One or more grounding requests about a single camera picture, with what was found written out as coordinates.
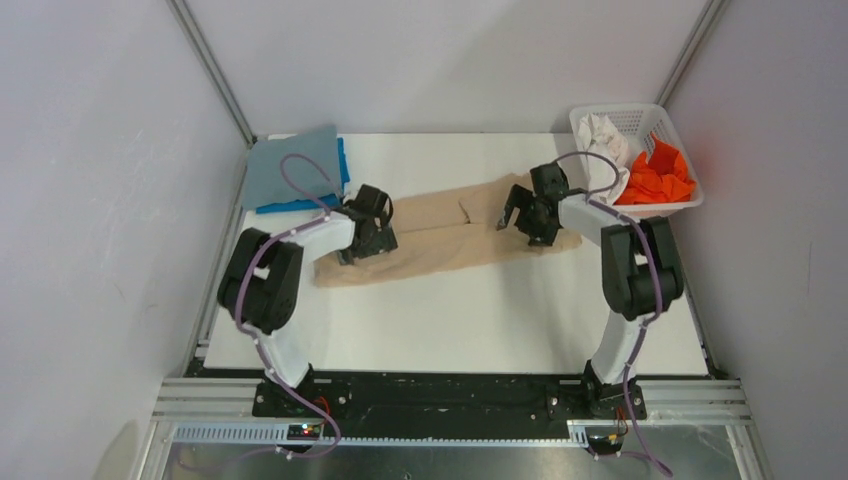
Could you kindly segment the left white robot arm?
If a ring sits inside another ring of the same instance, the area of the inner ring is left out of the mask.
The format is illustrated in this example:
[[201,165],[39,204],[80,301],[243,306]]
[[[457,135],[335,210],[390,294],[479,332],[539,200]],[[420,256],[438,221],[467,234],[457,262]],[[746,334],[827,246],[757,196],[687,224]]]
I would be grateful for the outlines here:
[[315,267],[319,287],[402,279],[394,216],[388,193],[364,185],[354,198],[324,207],[321,216],[304,225],[277,235],[256,228],[240,234],[217,302],[252,339],[266,370],[256,390],[254,416],[314,413],[346,419],[355,412],[410,406],[416,383],[407,374],[317,375],[291,325],[306,265]]

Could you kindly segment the beige t-shirt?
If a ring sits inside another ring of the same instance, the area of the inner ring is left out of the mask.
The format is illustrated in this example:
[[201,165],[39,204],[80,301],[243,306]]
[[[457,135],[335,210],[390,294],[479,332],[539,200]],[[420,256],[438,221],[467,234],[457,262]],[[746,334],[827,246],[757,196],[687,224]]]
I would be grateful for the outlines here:
[[335,254],[314,263],[320,288],[364,286],[404,280],[577,248],[582,237],[570,230],[557,233],[551,246],[531,246],[514,226],[498,230],[513,185],[529,189],[530,176],[508,174],[497,180],[397,200],[391,226],[398,247],[351,265]]

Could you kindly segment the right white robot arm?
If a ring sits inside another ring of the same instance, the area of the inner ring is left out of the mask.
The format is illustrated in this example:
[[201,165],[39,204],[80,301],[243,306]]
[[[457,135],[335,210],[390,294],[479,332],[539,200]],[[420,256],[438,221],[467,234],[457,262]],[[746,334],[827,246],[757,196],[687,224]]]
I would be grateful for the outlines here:
[[636,220],[572,189],[562,169],[543,164],[530,171],[531,187],[510,187],[496,224],[514,226],[531,247],[550,247],[562,229],[579,232],[601,250],[601,284],[610,312],[599,346],[578,386],[551,400],[557,415],[570,407],[583,418],[629,418],[635,400],[632,377],[648,327],[679,299],[683,269],[667,218]]

